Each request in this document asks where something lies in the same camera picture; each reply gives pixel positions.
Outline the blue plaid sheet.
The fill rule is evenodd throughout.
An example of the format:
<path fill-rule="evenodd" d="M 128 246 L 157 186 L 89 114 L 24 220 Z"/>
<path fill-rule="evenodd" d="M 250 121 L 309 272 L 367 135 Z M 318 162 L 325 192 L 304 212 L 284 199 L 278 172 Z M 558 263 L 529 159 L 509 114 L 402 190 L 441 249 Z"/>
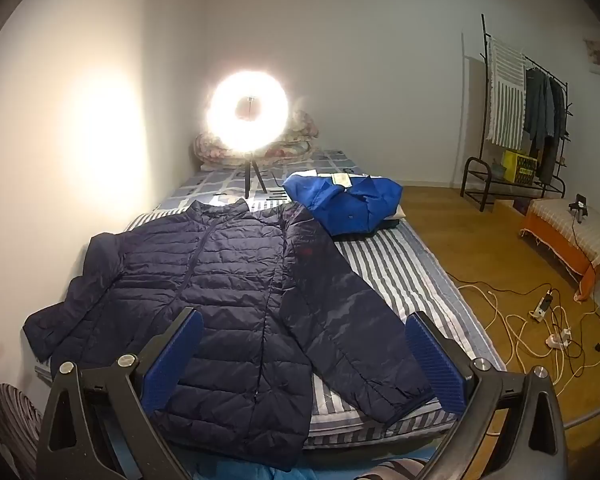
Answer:
<path fill-rule="evenodd" d="M 300 162 L 283 162 L 279 165 L 260 166 L 260 175 L 266 187 L 262 192 L 260 181 L 253 170 L 250 200 L 270 202 L 284 196 L 283 182 L 295 172 L 315 170 L 318 174 L 364 174 L 364 171 L 343 151 L 315 150 Z M 245 188 L 245 171 L 242 167 L 223 168 L 204 165 L 200 171 L 185 181 L 165 198 L 154 211 L 187 208 L 194 200 L 211 204 L 215 197 L 242 197 Z"/>

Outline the orange covered low table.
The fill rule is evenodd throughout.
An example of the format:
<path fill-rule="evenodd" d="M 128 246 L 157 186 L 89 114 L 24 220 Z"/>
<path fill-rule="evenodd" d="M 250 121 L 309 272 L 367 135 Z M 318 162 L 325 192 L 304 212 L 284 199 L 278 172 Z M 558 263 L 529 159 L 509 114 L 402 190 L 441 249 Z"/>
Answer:
<path fill-rule="evenodd" d="M 591 297 L 600 278 L 600 213 L 588 208 L 577 220 L 569 200 L 536 198 L 532 200 L 520 229 L 546 246 L 576 276 L 578 291 L 574 300 Z"/>

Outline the floral rolled quilt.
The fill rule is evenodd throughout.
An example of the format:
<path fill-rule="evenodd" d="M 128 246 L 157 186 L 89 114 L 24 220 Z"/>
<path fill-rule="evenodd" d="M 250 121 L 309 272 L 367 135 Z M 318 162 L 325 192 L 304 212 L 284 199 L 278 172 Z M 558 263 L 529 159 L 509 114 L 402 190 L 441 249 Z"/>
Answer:
<path fill-rule="evenodd" d="M 300 162 L 310 157 L 319 134 L 313 118 L 304 110 L 295 110 L 283 134 L 268 146 L 254 151 L 252 158 L 262 166 Z M 246 154 L 231 150 L 208 132 L 196 136 L 193 150 L 203 165 L 215 167 L 242 166 L 247 158 Z"/>

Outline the dark hanging clothes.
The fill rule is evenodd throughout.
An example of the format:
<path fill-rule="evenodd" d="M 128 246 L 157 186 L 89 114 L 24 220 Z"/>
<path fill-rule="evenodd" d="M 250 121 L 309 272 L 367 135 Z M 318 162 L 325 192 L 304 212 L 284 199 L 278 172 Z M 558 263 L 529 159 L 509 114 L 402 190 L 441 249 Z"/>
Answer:
<path fill-rule="evenodd" d="M 535 175 L 545 185 L 553 181 L 560 139 L 566 133 L 567 103 L 562 85 L 537 67 L 526 73 L 524 133 L 529 155 L 536 159 Z"/>

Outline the black clothes rack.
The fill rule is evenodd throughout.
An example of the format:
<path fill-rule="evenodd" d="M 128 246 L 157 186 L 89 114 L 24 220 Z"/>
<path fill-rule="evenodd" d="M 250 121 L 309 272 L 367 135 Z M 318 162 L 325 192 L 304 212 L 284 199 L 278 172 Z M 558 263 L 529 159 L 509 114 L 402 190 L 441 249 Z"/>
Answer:
<path fill-rule="evenodd" d="M 570 141 L 569 84 L 481 23 L 483 116 L 478 154 L 466 159 L 460 196 L 486 211 L 500 198 L 532 200 L 556 195 Z"/>

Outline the striped hanging towel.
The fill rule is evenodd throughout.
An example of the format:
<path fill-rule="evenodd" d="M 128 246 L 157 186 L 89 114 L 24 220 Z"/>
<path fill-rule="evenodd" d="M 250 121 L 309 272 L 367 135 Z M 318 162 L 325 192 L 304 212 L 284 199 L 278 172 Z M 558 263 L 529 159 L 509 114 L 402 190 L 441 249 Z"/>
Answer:
<path fill-rule="evenodd" d="M 520 51 L 491 36 L 488 64 L 486 140 L 509 151 L 520 151 L 526 117 L 526 58 Z"/>

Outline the yellow crate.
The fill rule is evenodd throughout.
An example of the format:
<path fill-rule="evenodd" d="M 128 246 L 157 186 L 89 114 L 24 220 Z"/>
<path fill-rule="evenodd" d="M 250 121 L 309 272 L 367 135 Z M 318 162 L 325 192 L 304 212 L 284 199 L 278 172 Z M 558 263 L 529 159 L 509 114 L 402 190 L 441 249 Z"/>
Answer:
<path fill-rule="evenodd" d="M 504 179 L 510 183 L 532 185 L 537 163 L 533 157 L 514 151 L 505 151 L 501 161 L 504 167 Z"/>

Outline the blue folded shirt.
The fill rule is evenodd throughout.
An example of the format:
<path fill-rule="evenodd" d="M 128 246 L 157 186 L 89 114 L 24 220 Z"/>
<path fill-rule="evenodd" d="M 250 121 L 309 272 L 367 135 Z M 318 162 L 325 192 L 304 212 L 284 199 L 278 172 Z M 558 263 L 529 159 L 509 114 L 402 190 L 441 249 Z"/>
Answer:
<path fill-rule="evenodd" d="M 292 174 L 283 188 L 331 236 L 372 234 L 396 218 L 402 196 L 402 186 L 388 178 L 315 171 Z"/>

